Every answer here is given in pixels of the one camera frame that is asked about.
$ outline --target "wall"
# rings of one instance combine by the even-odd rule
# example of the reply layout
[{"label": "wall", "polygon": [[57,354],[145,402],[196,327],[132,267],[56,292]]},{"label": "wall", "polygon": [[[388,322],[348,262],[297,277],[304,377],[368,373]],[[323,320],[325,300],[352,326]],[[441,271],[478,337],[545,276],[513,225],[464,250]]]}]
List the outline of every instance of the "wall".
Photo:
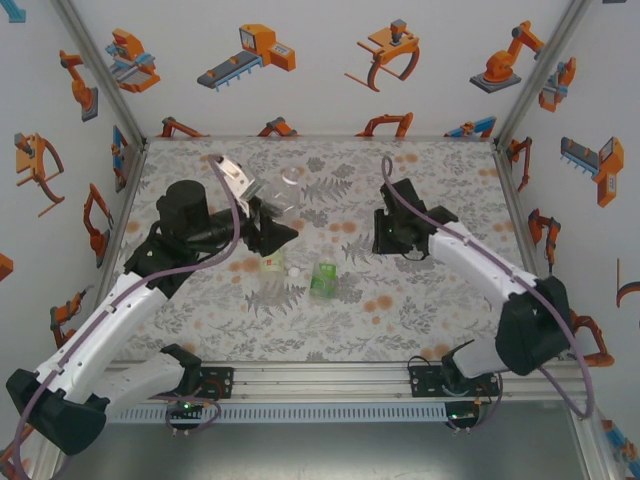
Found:
[{"label": "wall", "polygon": [[[354,135],[372,117],[412,111],[409,134],[439,136],[491,115],[500,127],[524,81],[487,94],[469,78],[509,46],[511,30],[525,20],[546,41],[568,1],[74,3],[108,64],[111,57],[104,47],[112,42],[115,28],[134,34],[156,57],[160,82],[142,93],[123,91],[146,135],[159,134],[167,116],[214,135],[256,135],[278,116],[302,135]],[[365,42],[398,18],[420,39],[420,60],[409,78],[401,82],[380,72],[376,93],[345,77],[350,72],[366,78],[371,54],[356,42]],[[238,28],[246,23],[274,29],[278,41],[295,50],[296,68],[256,68],[219,92],[199,85],[200,75],[241,50]],[[533,57],[525,47],[515,66],[525,80]],[[407,58],[395,59],[391,68],[401,71]],[[381,127],[380,133],[392,133],[395,127]]]},{"label": "wall", "polygon": [[[2,349],[0,378],[17,368],[35,369],[56,348],[49,330],[52,306],[61,306],[87,285],[96,286],[82,302],[83,311],[70,322],[75,326],[91,312],[102,270],[95,265],[89,234],[82,221],[83,204],[93,182],[111,210],[114,220],[126,190],[116,194],[112,169],[112,127],[116,115],[104,95],[98,100],[98,116],[83,123],[80,105],[71,91],[71,77],[60,65],[59,50],[77,49],[66,34],[50,2],[19,0],[26,10],[25,23],[8,23],[0,11],[0,52],[3,65],[0,85],[0,253],[13,261],[13,272],[0,281]],[[84,66],[78,67],[87,86],[96,81]],[[28,172],[16,173],[14,134],[39,133],[58,152],[64,173],[48,182],[64,201],[38,217],[49,200],[34,181],[18,187]],[[47,174],[55,171],[49,155]],[[94,207],[94,225],[107,229],[102,212]],[[17,413],[5,388],[0,389],[0,449],[13,438]]]},{"label": "wall", "polygon": [[[518,140],[533,139],[531,180],[520,194],[523,209],[528,213],[540,208],[542,215],[561,223],[554,274],[567,285],[574,310],[600,325],[615,357],[613,366],[591,369],[598,405],[636,443],[640,442],[640,417],[635,410],[640,394],[640,295],[630,293],[617,308],[616,259],[621,260],[621,284],[640,280],[638,18],[638,2],[594,2],[560,58],[577,59],[567,98],[555,113],[534,105],[516,135]],[[617,175],[617,196],[603,208],[597,203],[597,185],[589,174],[561,158],[560,145],[561,138],[568,137],[598,152],[611,136],[620,140],[625,159]],[[516,184],[521,164],[514,167]],[[538,260],[546,271],[544,237],[541,243]],[[587,353],[594,351],[588,335],[579,337]]]}]

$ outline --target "plastic bottle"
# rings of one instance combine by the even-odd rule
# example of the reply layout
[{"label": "plastic bottle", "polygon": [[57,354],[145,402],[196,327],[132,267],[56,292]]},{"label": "plastic bottle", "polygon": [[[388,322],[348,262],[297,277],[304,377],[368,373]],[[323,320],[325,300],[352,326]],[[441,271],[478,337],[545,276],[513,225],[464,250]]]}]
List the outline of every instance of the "plastic bottle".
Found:
[{"label": "plastic bottle", "polygon": [[322,247],[322,252],[313,265],[309,295],[312,303],[326,304],[336,294],[337,265],[330,245]]},{"label": "plastic bottle", "polygon": [[282,302],[284,277],[282,249],[260,259],[260,298],[266,305],[279,305]]},{"label": "plastic bottle", "polygon": [[281,222],[292,220],[300,206],[300,171],[288,167],[274,182],[267,184],[258,196],[272,217]]}]

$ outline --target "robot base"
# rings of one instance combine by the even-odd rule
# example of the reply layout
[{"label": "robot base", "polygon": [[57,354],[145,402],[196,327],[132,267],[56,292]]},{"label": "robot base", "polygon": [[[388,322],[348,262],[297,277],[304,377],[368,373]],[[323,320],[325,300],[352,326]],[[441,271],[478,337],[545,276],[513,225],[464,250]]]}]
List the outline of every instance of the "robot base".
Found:
[{"label": "robot base", "polygon": [[102,232],[104,235],[104,253],[102,255],[96,255],[96,268],[100,268],[102,266],[102,262],[104,262],[104,257],[107,254],[107,247],[109,246],[109,238],[111,237],[111,231],[105,230]]},{"label": "robot base", "polygon": [[81,118],[83,122],[88,122],[92,118],[96,118],[98,116],[98,88],[93,87],[91,89],[91,95],[93,95],[93,104],[89,110],[81,110]]},{"label": "robot base", "polygon": [[469,81],[473,83],[476,87],[481,90],[484,90],[487,93],[497,92],[498,90],[503,90],[511,85],[515,85],[516,83],[520,83],[522,79],[517,76],[515,73],[511,75],[509,80],[505,80],[504,82],[494,83],[487,82],[484,79],[484,73],[479,73],[478,75],[471,77]]}]

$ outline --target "metal bar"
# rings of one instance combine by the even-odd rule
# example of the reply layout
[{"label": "metal bar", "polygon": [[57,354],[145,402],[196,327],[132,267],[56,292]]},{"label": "metal bar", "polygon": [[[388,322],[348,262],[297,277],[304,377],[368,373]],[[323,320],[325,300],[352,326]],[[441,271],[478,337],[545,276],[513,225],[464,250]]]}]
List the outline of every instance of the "metal bar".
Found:
[{"label": "metal bar", "polygon": [[573,33],[582,21],[584,14],[593,0],[571,0],[563,17],[556,26],[551,38],[542,50],[533,72],[529,75],[522,93],[516,100],[509,116],[498,135],[499,145],[506,149],[515,132],[527,114],[531,105],[544,87],[552,71],[555,71],[556,63],[564,47],[569,43]]},{"label": "metal bar", "polygon": [[387,72],[387,73],[390,73],[391,75],[393,75],[393,76],[394,76],[394,77],[396,77],[396,78],[400,78],[400,74],[398,74],[398,73],[394,72],[394,71],[393,71],[393,70],[391,70],[390,68],[387,68],[387,67],[385,67],[385,66],[383,66],[383,65],[380,65],[380,69],[381,69],[381,70],[384,70],[384,71],[385,71],[385,72]]},{"label": "metal bar", "polygon": [[[34,432],[33,435],[40,436],[37,432]],[[49,480],[57,471],[58,465],[64,456],[58,447],[44,437],[41,437],[40,442],[40,450],[31,478],[33,480]]]},{"label": "metal bar", "polygon": [[611,447],[600,425],[600,415],[596,411],[587,420],[580,420],[569,412],[569,422],[574,430],[576,451],[582,457],[585,478],[589,480],[609,480],[619,478]]},{"label": "metal bar", "polygon": [[[136,365],[114,363],[115,373]],[[413,398],[409,373],[404,362],[392,363],[269,363],[206,362],[204,367],[235,369],[231,399],[225,403],[380,403],[449,402],[458,397]],[[546,365],[562,387],[576,400],[584,400],[584,382],[574,362]],[[504,401],[555,400],[560,396],[538,371],[527,377],[505,373]]]},{"label": "metal bar", "polygon": [[365,87],[368,87],[369,85],[367,85],[367,82],[360,80],[358,77],[355,77],[353,75],[351,75],[350,73],[345,73],[345,76],[349,77],[351,80],[355,80],[356,82],[364,85]]},{"label": "metal bar", "polygon": [[376,49],[371,48],[369,45],[362,43],[362,42],[357,42],[358,46],[364,48],[365,50],[367,50],[370,53],[376,53]]},{"label": "metal bar", "polygon": [[518,248],[520,249],[522,263],[527,271],[540,277],[544,273],[538,265],[538,262],[535,260],[536,247],[533,244],[533,239],[529,233],[529,226],[527,224],[528,217],[522,210],[518,190],[513,183],[511,164],[507,158],[505,150],[502,149],[500,145],[494,146],[493,156],[496,161],[498,178],[500,178],[502,192],[504,193],[504,199],[507,203],[507,209],[511,214],[511,222],[513,223],[513,230],[516,234],[516,241],[518,242]]},{"label": "metal bar", "polygon": [[120,89],[116,86],[109,67],[107,67],[107,64],[102,59],[100,50],[82,22],[73,4],[73,0],[51,0],[51,3],[80,51],[80,56],[84,64],[91,70],[91,73],[93,73],[102,93],[111,104],[119,122],[122,123],[122,128],[125,129],[127,138],[132,140],[132,143],[136,145],[137,149],[141,149],[144,145],[142,130],[140,130],[138,122],[124,101],[124,98],[122,98]]},{"label": "metal bar", "polygon": [[127,227],[127,221],[129,214],[131,213],[131,207],[133,206],[133,200],[135,199],[136,192],[138,191],[138,182],[142,175],[142,168],[144,162],[147,159],[147,148],[140,152],[136,152],[136,156],[133,158],[133,165],[129,170],[129,178],[127,178],[126,197],[124,205],[120,214],[117,215],[119,219],[118,225],[114,229],[109,245],[107,246],[107,252],[104,259],[104,268],[102,270],[102,278],[100,279],[100,285],[98,286],[98,293],[96,294],[96,301],[93,306],[96,309],[104,297],[109,293],[109,287],[111,285],[111,275],[116,266],[116,260],[118,259],[118,252],[120,251],[120,244],[122,243],[122,237],[124,237],[124,231]]}]

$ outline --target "gray leaf pattern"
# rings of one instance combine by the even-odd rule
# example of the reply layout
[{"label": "gray leaf pattern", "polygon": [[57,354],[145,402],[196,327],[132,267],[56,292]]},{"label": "gray leaf pattern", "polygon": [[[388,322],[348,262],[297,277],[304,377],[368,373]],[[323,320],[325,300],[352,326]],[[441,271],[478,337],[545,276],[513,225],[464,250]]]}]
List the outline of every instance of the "gray leaf pattern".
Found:
[{"label": "gray leaf pattern", "polygon": [[[152,141],[112,282],[158,220],[156,201],[172,183],[197,180],[211,207],[226,208],[201,161],[214,152],[261,179],[300,168],[302,204],[291,224],[300,236],[284,248],[286,268],[298,267],[300,274],[286,278],[283,302],[269,305],[251,267],[258,257],[240,244],[224,264],[194,273],[138,328],[117,360],[145,360],[178,343],[205,361],[405,361],[495,335],[496,312],[447,266],[431,257],[412,262],[371,252],[373,211],[384,208],[379,162],[390,155],[403,160],[396,161],[394,180],[410,178],[428,208],[445,206],[487,246],[520,265],[488,143]],[[337,261],[337,290],[328,305],[318,306],[309,300],[309,277],[324,245],[332,246]]]},{"label": "gray leaf pattern", "polygon": [[353,185],[353,182],[325,177],[322,180],[316,180],[311,185],[302,187],[302,194],[304,198],[308,198],[310,202],[317,199],[322,203],[327,203],[327,197],[337,202],[347,194],[351,185]]},{"label": "gray leaf pattern", "polygon": [[317,211],[312,208],[307,208],[300,212],[300,218],[311,222],[316,228],[323,228],[329,224],[329,216],[324,210]]}]

